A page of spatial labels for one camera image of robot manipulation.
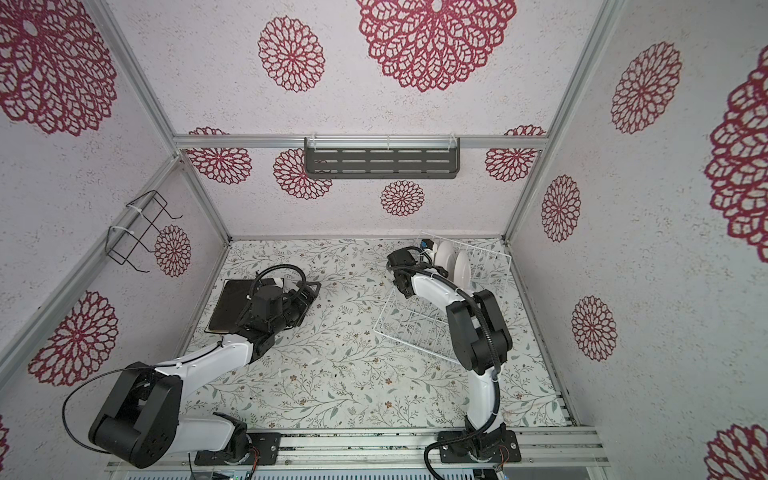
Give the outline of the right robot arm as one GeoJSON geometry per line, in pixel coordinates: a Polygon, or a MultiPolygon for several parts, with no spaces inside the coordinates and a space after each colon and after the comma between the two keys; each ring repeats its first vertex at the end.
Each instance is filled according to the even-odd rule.
{"type": "Polygon", "coordinates": [[[415,246],[387,256],[393,284],[406,298],[417,296],[444,311],[454,355],[468,373],[469,404],[460,441],[491,434],[503,425],[499,376],[513,341],[495,295],[470,291],[449,280],[447,270],[421,262],[415,246]]]}

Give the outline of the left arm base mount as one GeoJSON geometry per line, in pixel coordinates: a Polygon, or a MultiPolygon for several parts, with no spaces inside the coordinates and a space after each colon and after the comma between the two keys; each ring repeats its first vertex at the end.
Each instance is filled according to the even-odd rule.
{"type": "Polygon", "coordinates": [[[271,466],[277,462],[280,433],[244,433],[220,451],[199,451],[194,466],[271,466]]]}

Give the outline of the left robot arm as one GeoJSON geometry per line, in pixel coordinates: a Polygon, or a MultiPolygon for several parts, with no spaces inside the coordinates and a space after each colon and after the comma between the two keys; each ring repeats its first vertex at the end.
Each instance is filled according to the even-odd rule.
{"type": "Polygon", "coordinates": [[[173,453],[195,453],[211,464],[245,462],[253,451],[245,422],[224,413],[185,416],[182,405],[224,373],[259,360],[278,334],[300,326],[320,289],[316,281],[226,281],[207,327],[219,339],[159,366],[129,365],[96,415],[89,441],[137,468],[173,453]]]}

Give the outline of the black square plate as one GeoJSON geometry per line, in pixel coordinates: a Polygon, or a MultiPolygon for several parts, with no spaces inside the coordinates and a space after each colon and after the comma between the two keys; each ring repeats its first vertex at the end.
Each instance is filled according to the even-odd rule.
{"type": "Polygon", "coordinates": [[[253,280],[230,279],[224,284],[213,313],[205,328],[211,334],[236,334],[241,329],[273,333],[272,314],[258,316],[251,312],[253,280]]]}

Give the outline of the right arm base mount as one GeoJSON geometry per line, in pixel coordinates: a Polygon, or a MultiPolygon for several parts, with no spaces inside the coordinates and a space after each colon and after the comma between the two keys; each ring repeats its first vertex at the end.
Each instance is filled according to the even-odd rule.
{"type": "Polygon", "coordinates": [[[440,461],[445,464],[459,463],[519,463],[521,450],[515,433],[505,428],[497,428],[491,433],[484,433],[471,440],[462,442],[456,438],[463,435],[459,431],[441,431],[438,441],[450,441],[439,450],[440,461]]]}

